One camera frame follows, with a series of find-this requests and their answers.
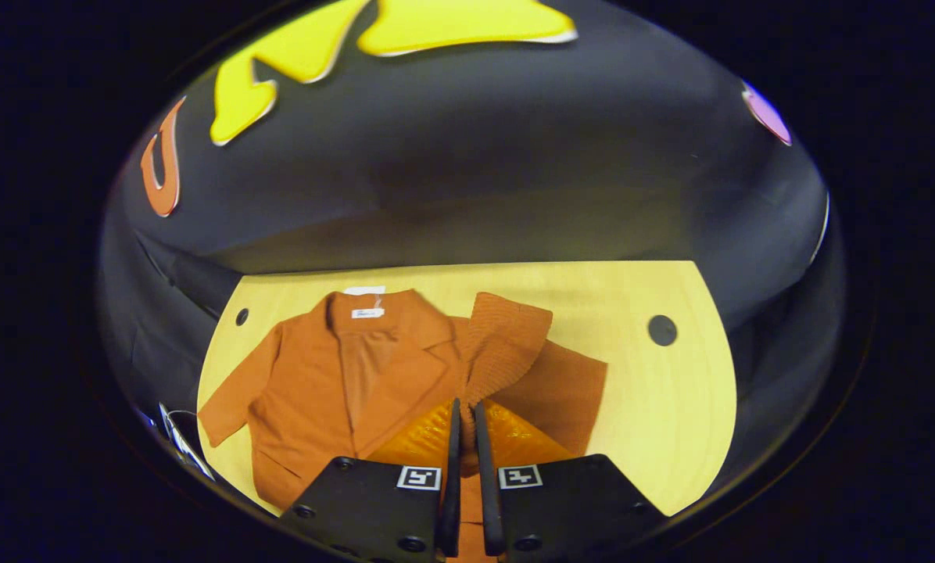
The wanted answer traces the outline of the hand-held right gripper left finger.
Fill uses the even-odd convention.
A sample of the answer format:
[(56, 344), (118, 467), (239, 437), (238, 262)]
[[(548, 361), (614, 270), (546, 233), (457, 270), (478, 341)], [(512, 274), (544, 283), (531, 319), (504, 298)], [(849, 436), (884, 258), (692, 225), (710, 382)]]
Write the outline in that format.
[(367, 459), (333, 457), (279, 523), (340, 557), (457, 556), (460, 415), (460, 402), (449, 400)]

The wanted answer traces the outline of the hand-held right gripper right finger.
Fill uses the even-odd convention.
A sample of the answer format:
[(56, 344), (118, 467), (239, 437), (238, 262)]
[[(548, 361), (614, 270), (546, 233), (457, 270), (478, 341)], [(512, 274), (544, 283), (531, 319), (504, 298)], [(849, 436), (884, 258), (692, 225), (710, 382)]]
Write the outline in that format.
[(606, 455), (571, 455), (492, 400), (475, 407), (485, 552), (496, 558), (611, 558), (651, 541), (667, 517)]

